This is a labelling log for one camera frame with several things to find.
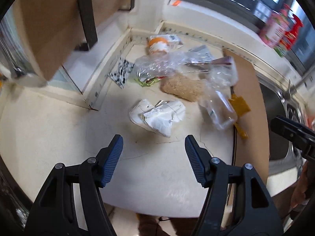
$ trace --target brown cardboard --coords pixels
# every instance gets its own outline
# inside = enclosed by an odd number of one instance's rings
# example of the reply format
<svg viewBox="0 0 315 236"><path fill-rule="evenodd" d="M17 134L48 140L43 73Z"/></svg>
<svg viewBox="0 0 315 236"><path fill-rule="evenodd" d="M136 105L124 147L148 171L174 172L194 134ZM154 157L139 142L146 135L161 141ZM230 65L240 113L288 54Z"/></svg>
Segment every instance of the brown cardboard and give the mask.
<svg viewBox="0 0 315 236"><path fill-rule="evenodd" d="M126 0L92 0L96 26ZM15 23L35 72L50 80L84 38L77 0L16 0Z"/></svg>
<svg viewBox="0 0 315 236"><path fill-rule="evenodd" d="M239 125L249 138L237 135L235 165L242 167L251 163L266 184L269 170L269 131L267 114L259 82L253 65L235 53L224 50L226 56L235 60L239 81L234 86L237 96L242 96L251 111L238 119Z"/></svg>

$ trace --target brown pants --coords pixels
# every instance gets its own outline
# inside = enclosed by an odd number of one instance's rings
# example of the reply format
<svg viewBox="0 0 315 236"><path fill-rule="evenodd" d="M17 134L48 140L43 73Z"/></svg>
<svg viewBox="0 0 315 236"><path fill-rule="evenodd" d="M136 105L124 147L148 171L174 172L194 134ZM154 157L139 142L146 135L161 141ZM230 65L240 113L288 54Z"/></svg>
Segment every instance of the brown pants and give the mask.
<svg viewBox="0 0 315 236"><path fill-rule="evenodd" d="M138 214L140 236L169 236L162 230L155 217ZM170 218L177 236L190 236L198 218Z"/></svg>

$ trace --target window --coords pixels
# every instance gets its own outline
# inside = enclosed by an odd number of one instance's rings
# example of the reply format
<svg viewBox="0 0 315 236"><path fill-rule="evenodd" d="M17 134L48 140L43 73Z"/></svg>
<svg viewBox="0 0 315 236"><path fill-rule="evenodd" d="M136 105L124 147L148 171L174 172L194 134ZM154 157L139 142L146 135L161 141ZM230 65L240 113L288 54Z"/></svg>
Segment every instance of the window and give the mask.
<svg viewBox="0 0 315 236"><path fill-rule="evenodd" d="M208 7L224 14L258 33L267 22L272 11L280 11L283 4L291 6L291 14L304 23L299 37L287 58L300 74L315 61L315 30L296 0L185 0Z"/></svg>

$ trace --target sink basin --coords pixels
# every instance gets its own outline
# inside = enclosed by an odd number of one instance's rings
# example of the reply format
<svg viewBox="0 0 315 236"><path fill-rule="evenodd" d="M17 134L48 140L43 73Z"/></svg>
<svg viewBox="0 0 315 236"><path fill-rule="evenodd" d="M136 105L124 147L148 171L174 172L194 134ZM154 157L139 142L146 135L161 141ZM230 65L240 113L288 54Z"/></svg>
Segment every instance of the sink basin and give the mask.
<svg viewBox="0 0 315 236"><path fill-rule="evenodd" d="M284 100L283 90L264 75L257 72L257 77L265 103L269 127L269 175L281 173L294 167L300 170L302 168L300 153L293 148L291 142L270 130L270 122L277 115L303 123L300 106L293 99Z"/></svg>

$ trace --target crumpled white paper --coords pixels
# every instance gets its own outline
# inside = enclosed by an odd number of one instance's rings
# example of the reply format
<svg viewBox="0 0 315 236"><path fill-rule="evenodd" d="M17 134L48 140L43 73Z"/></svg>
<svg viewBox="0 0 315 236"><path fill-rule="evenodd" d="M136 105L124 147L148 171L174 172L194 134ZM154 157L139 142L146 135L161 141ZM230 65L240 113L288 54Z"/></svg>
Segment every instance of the crumpled white paper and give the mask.
<svg viewBox="0 0 315 236"><path fill-rule="evenodd" d="M179 100L159 102L155 107L146 99L141 100L129 113L136 125L148 131L171 137L174 122L181 121L185 116L186 107Z"/></svg>

